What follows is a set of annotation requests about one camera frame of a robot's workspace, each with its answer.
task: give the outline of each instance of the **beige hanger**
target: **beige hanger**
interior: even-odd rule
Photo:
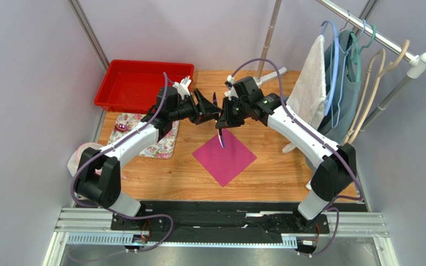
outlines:
[[[361,100],[359,101],[359,107],[356,110],[356,115],[354,117],[354,120],[352,121],[351,127],[349,128],[348,132],[346,133],[346,137],[344,138],[344,143],[352,144],[352,142],[356,139],[357,134],[361,130],[362,124],[364,124],[364,120],[367,117],[367,114],[369,113],[369,110],[371,109],[372,102],[374,102],[374,97],[376,96],[377,89],[379,87],[379,83],[381,82],[381,78],[388,72],[394,70],[398,64],[400,64],[400,61],[402,61],[405,53],[408,50],[408,47],[410,46],[410,41],[405,40],[402,44],[402,51],[397,57],[397,60],[395,62],[390,62],[385,68],[384,63],[386,61],[386,51],[384,49],[380,49],[377,51],[377,53],[374,55],[374,57],[369,62],[369,67],[367,68],[367,77],[366,82],[364,83],[364,88],[361,93]],[[371,77],[371,70],[372,65],[374,64],[374,61],[377,59],[378,56],[381,56],[381,65],[379,66],[379,72],[377,74],[376,80],[374,81],[374,87],[372,88],[371,95],[369,96],[369,100],[367,102],[366,108],[364,112],[361,115],[361,118],[359,120],[359,123],[357,123],[357,127],[355,129],[354,125],[357,122],[357,118],[359,116],[359,113],[361,112],[362,104],[364,103],[364,97],[366,95],[367,86],[369,85],[369,79]]]

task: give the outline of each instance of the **white towel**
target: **white towel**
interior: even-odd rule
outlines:
[[[287,105],[312,128],[318,129],[324,117],[325,98],[324,36],[320,35],[308,53]],[[295,148],[296,146],[290,143],[282,149],[282,152],[287,153]]]

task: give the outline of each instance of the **metal rod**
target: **metal rod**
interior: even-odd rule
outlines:
[[[275,22],[277,21],[278,10],[280,9],[280,4],[282,0],[276,0],[275,5],[273,7],[271,23],[269,24],[269,29],[267,30],[266,41],[264,42],[264,48],[262,48],[261,58],[267,57],[267,52],[269,51],[269,47],[271,44],[273,29],[275,28]],[[264,68],[264,61],[259,62],[259,67],[257,68],[256,80],[261,79],[262,70]]]
[[[323,6],[327,7],[329,10],[333,11],[336,15],[340,16],[343,19],[348,18],[348,12],[335,3],[328,1],[328,0],[316,0],[318,3],[322,4]],[[357,18],[354,15],[349,16],[349,23],[362,29],[364,24],[362,23],[362,20]],[[372,36],[372,27],[370,25],[366,25],[365,31],[367,35]],[[376,41],[381,43],[383,46],[391,50],[392,52],[396,54],[400,54],[402,51],[402,47],[400,44],[395,43],[394,41],[390,40],[389,38],[383,36],[380,32],[376,33]],[[416,59],[418,58],[416,55],[412,54],[411,52],[406,52],[405,56],[403,57],[406,61],[414,63]]]
[[[368,21],[371,17],[372,12],[374,12],[374,9],[376,8],[379,2],[380,0],[368,0],[364,8],[362,8],[361,13],[359,14],[359,18]],[[356,26],[354,26],[352,30],[356,35],[359,35],[359,33],[361,32],[361,29]]]
[[[374,121],[383,111],[387,109],[390,103],[403,91],[405,86],[413,80],[409,76],[405,77],[395,86],[395,88],[387,95],[387,97],[379,104],[377,107],[372,110],[372,113],[366,117],[364,123],[362,124],[360,132],[366,130],[372,121]]]
[[[107,56],[105,55],[102,49],[102,46],[97,40],[97,36],[95,36],[95,33],[93,32],[93,29],[90,23],[88,22],[87,15],[85,15],[82,5],[80,5],[80,2],[78,0],[67,0],[67,2],[72,8],[72,11],[74,12],[77,20],[80,23],[80,26],[82,26],[82,29],[85,32],[85,35],[87,35],[88,41],[90,41],[90,44],[95,50],[95,54],[97,54],[100,64],[102,65],[103,69],[106,72],[110,62],[108,61]]]

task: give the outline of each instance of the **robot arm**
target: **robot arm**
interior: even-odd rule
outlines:
[[[79,169],[98,153],[110,151],[98,157],[88,167],[79,170],[81,172],[75,182],[75,192],[115,213],[136,216],[142,206],[139,201],[121,191],[121,169],[143,149],[167,135],[174,121],[188,118],[198,125],[214,119],[221,112],[221,109],[206,100],[198,89],[195,89],[193,94],[189,93],[187,87],[190,82],[190,78],[187,77],[180,83],[175,83],[173,87],[167,87],[166,99],[160,106],[164,95],[162,88],[156,104],[127,135],[100,150],[86,149],[81,155]],[[154,110],[159,110],[158,115],[147,125],[146,123],[154,116]],[[103,168],[101,174],[97,175],[95,170],[101,168]]]
[[[297,229],[309,228],[323,209],[352,182],[352,178],[334,152],[338,153],[355,173],[354,148],[349,144],[340,146],[324,137],[287,106],[287,110],[293,116],[289,117],[280,103],[279,96],[274,93],[264,96],[252,77],[245,77],[235,82],[232,87],[228,97],[223,98],[223,112],[216,128],[241,126],[248,117],[259,120],[294,143],[317,169],[311,180],[312,189],[294,211],[293,217]],[[334,152],[325,147],[325,144],[334,149]]]

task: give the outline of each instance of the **floral cloth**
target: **floral cloth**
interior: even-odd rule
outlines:
[[[118,116],[116,124],[124,124],[128,126],[128,128],[133,129],[139,124],[143,117],[144,115],[142,114],[128,114],[124,112]],[[139,156],[159,159],[170,158],[174,153],[175,139],[177,138],[178,130],[179,122],[175,121],[172,125],[172,130],[170,130],[169,133],[167,133],[167,135],[163,139],[161,139],[156,144],[145,148],[142,152],[139,153]],[[116,128],[113,128],[108,144],[115,142],[127,133],[129,133],[129,130],[121,132]]]

